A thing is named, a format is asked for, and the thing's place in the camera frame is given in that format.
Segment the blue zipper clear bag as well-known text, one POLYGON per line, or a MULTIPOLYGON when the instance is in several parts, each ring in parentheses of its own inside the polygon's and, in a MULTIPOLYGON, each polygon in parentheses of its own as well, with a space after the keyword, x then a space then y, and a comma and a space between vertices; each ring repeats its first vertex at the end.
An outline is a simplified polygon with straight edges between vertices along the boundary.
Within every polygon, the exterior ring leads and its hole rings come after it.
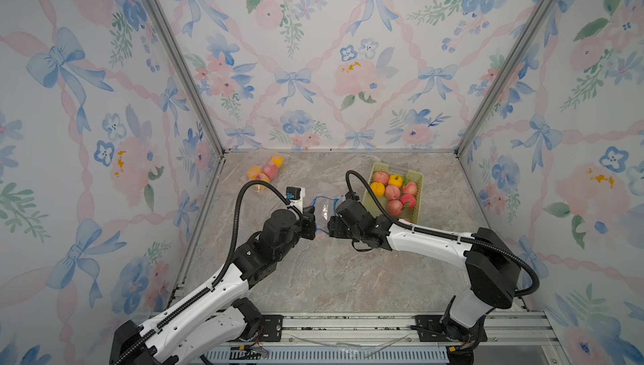
POLYGON ((342 201, 342 197, 329 197, 319 195, 313 197, 308 206, 314 208, 315 229, 318 233, 329 235, 329 226, 331 218, 336 215, 336 209, 342 201))

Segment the green plastic basket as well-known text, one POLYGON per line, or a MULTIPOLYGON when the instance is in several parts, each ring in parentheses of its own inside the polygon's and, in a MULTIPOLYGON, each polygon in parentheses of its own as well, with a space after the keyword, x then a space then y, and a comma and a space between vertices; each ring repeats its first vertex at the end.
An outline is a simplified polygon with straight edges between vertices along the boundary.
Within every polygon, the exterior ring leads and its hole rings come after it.
POLYGON ((382 214, 378 204, 385 209, 386 214, 390 214, 387 211, 388 202, 400 200, 404 204, 404 210, 398 219, 411 223, 419 222, 424 184, 424 175, 421 172, 376 162, 366 179, 369 187, 362 194, 362 202, 370 214, 374 217, 382 214), (404 178, 404 185, 401 188, 388 184, 392 174, 398 174, 404 178))

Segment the pink zipper clear bag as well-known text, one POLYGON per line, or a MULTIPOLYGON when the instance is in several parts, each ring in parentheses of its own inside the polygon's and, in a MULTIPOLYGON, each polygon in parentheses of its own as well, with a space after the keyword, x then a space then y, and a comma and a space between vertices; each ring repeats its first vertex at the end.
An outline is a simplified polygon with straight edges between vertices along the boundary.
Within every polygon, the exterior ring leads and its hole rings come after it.
POLYGON ((227 190, 249 181, 275 183, 287 162, 287 153, 273 150, 228 152, 218 186, 227 190))

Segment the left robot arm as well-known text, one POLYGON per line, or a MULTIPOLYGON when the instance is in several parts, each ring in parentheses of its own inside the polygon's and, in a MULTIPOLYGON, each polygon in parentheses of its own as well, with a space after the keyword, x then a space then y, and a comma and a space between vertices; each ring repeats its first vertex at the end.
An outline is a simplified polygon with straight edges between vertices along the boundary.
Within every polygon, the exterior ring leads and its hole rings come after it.
POLYGON ((189 364, 211 349, 259 334, 262 314, 246 298, 300 239, 315 238, 315 209, 275 211, 263 229, 236 247, 217 274, 168 310, 114 333, 111 364, 189 364))

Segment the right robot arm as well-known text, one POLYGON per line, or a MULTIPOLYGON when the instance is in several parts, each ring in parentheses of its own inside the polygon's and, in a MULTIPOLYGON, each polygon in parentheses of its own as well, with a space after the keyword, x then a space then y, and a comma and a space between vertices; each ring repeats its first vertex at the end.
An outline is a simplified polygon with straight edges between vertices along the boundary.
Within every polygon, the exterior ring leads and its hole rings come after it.
POLYGON ((327 226, 332 238, 350 239, 368 249, 420 254, 465 271, 469 286, 450 300, 438 324, 429 328, 451 341, 473 346, 481 339, 486 316, 511 308, 517 295, 522 268, 490 229, 474 234, 426 229, 387 214, 375 217, 356 200, 341 203, 327 226))

